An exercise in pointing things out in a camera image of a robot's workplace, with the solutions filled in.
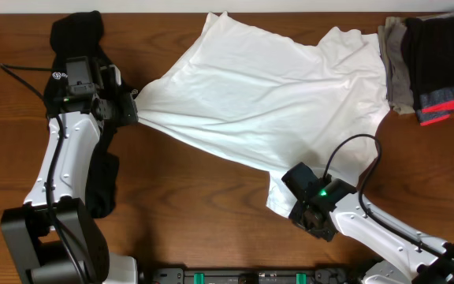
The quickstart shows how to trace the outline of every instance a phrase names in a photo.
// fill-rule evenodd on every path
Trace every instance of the cable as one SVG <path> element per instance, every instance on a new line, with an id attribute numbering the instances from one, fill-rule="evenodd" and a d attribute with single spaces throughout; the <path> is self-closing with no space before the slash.
<path id="1" fill-rule="evenodd" d="M 332 155 L 330 156 L 329 161 L 327 162 L 327 165 L 326 165 L 326 168 L 325 168 L 325 172 L 323 173 L 322 179 L 325 180 L 325 178 L 327 176 L 327 173 L 329 171 L 330 163 L 332 162 L 333 157 L 336 155 L 336 153 L 339 151 L 339 149 L 341 149 L 341 147 L 343 147 L 350 140 L 353 140 L 353 139 L 358 138 L 358 137 L 371 138 L 376 143 L 377 150 L 378 150 L 378 157 L 374 160 L 374 164 L 369 168 L 365 178 L 362 181 L 362 184 L 360 185 L 360 189 L 359 189 L 359 203 L 360 203 L 360 207 L 362 208 L 362 210 L 364 212 L 366 212 L 366 215 L 368 217 L 373 219 L 373 221 L 375 221 L 378 225 L 380 225 L 383 228 L 385 228 L 386 230 L 388 230 L 390 233 L 395 234 L 396 236 L 404 239 L 405 241 L 408 241 L 409 243 L 417 246 L 419 249 L 424 250 L 424 251 L 426 251 L 426 252 L 438 257 L 442 261 L 445 261 L 445 262 L 447 262 L 447 264 L 449 264 L 449 265 L 454 267 L 454 263 L 449 261 L 449 260 L 447 260 L 447 259 L 445 259 L 443 257 L 442 253 L 440 253 L 440 252 L 436 251 L 435 249 L 431 248 L 429 245 L 423 243 L 421 240 L 419 240 L 419 241 L 415 240 L 412 237 L 409 237 L 406 234 L 401 233 L 400 231 L 398 231 L 395 228 L 391 227 L 387 223 L 383 222 L 382 220 L 380 220 L 378 217 L 376 217 L 373 214 L 373 212 L 372 212 L 372 210 L 370 208 L 367 208 L 366 205 L 364 204 L 364 202 L 363 202 L 364 193 L 363 192 L 364 192 L 364 190 L 366 188 L 367 181 L 369 180 L 369 178 L 372 175 L 372 173 L 374 172 L 374 170 L 376 170 L 376 168 L 378 167 L 378 164 L 381 161 L 381 155 L 383 154 L 383 150 L 381 149 L 381 142 L 379 142 L 378 138 L 376 138 L 376 137 L 374 137 L 372 135 L 369 135 L 369 134 L 357 134 L 357 135 L 351 136 L 347 140 L 343 141 L 332 152 Z"/>
<path id="2" fill-rule="evenodd" d="M 24 79 L 20 78 L 18 75 L 16 75 L 14 72 L 12 72 L 9 68 L 22 69 L 22 70 L 38 70 L 38 71 L 51 71 L 51 69 L 11 66 L 11 65 L 5 65 L 5 64 L 1 64 L 0 66 L 11 77 L 17 79 L 24 86 L 26 86 L 29 90 L 31 90 L 36 96 L 38 96 L 38 98 L 40 98 L 43 101 L 43 103 L 45 104 L 47 113 L 49 112 L 48 106 L 45 103 L 43 95 L 38 90 L 36 90 L 34 87 L 32 87 L 28 82 L 26 82 Z M 54 183 L 55 166 L 57 165 L 57 161 L 59 159 L 59 154 L 61 153 L 62 142 L 64 141 L 64 137 L 65 137 L 64 125 L 62 124 L 62 120 L 59 117 L 59 115 L 57 115 L 56 119 L 57 119 L 57 123 L 59 125 L 59 132 L 58 132 L 59 139 L 57 142 L 57 146 L 55 147 L 54 155 L 52 156 L 52 161 L 50 162 L 50 167 L 48 169 L 48 175 L 47 175 L 47 183 L 45 184 L 45 195 L 47 198 L 47 211 L 50 216 L 50 222 L 52 223 L 52 226 L 54 226 L 55 231 L 57 232 L 57 235 L 59 236 L 59 239 L 61 240 L 62 246 L 64 247 L 69 259 L 71 260 L 71 262 L 73 263 L 73 266 L 75 267 L 76 273 L 78 274 L 78 276 L 80 278 L 80 283 L 88 284 L 87 278 L 85 277 L 83 270 L 80 268 L 80 263 L 76 259 L 75 255 L 71 249 L 71 245 L 69 245 L 69 242 L 66 239 L 64 232 L 62 231 L 61 226 L 63 226 L 63 225 L 57 219 L 57 216 L 55 215 L 54 207 L 52 205 L 54 203 L 54 201 L 52 200 L 52 184 Z"/>

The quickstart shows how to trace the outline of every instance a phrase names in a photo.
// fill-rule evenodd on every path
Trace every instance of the white t-shirt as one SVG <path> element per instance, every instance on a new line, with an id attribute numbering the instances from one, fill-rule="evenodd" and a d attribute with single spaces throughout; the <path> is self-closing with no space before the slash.
<path id="1" fill-rule="evenodd" d="M 140 122 L 194 147 L 270 172 L 267 206 L 287 217 L 296 198 L 281 176 L 305 162 L 317 176 L 333 149 L 374 135 L 389 111 L 378 36 L 332 28 L 316 46 L 207 16 L 202 35 L 136 99 Z M 357 138 L 330 173 L 356 185 L 376 157 Z"/>

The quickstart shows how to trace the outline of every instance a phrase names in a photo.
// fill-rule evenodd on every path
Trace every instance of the black cloth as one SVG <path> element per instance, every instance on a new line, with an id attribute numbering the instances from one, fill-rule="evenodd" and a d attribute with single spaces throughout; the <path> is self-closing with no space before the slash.
<path id="1" fill-rule="evenodd" d="M 454 86 L 454 17 L 422 21 L 406 19 L 401 44 L 409 70 L 415 110 L 421 110 L 420 95 Z"/>
<path id="2" fill-rule="evenodd" d="M 104 33 L 101 14 L 74 13 L 54 22 L 50 34 L 50 45 L 55 51 L 52 65 L 54 72 L 45 87 L 44 97 L 47 105 L 53 106 L 54 98 L 65 96 L 68 85 L 65 74 L 67 58 L 87 56 L 98 58 L 106 65 L 113 64 L 99 46 Z M 123 92 L 134 93 L 122 79 Z M 107 152 L 108 146 L 116 132 L 116 127 L 105 123 L 102 135 L 92 152 L 87 185 L 85 189 L 85 205 L 93 218 L 106 217 L 115 208 L 115 181 L 118 173 L 118 157 Z"/>

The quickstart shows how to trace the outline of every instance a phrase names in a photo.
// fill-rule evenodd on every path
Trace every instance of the stack of clothes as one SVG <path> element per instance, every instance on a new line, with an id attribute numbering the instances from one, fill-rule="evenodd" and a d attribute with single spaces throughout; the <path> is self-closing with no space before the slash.
<path id="1" fill-rule="evenodd" d="M 388 17 L 378 37 L 393 109 L 416 113 L 421 125 L 449 118 L 454 111 L 454 12 Z"/>

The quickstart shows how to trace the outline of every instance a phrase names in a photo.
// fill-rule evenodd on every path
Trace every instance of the wood grain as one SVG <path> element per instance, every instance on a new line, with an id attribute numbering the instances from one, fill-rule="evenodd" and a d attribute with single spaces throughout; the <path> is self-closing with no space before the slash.
<path id="1" fill-rule="evenodd" d="M 233 14 L 246 24 L 315 45 L 333 27 L 377 31 L 401 13 Z M 63 15 L 0 15 L 0 63 L 50 66 L 49 34 Z M 162 76 L 199 36 L 205 14 L 105 14 L 102 47 L 137 88 Z M 47 74 L 20 72 L 39 90 Z M 0 70 L 0 218 L 20 206 L 47 146 L 44 107 Z M 367 195 L 397 218 L 454 241 L 454 115 L 421 127 L 390 113 L 384 157 Z M 315 240 L 265 207 L 268 174 L 196 150 L 144 125 L 120 129 L 117 208 L 98 221 L 110 249 L 147 267 L 313 267 L 359 263 L 372 252 L 347 237 Z M 0 232 L 0 283 L 18 283 Z"/>

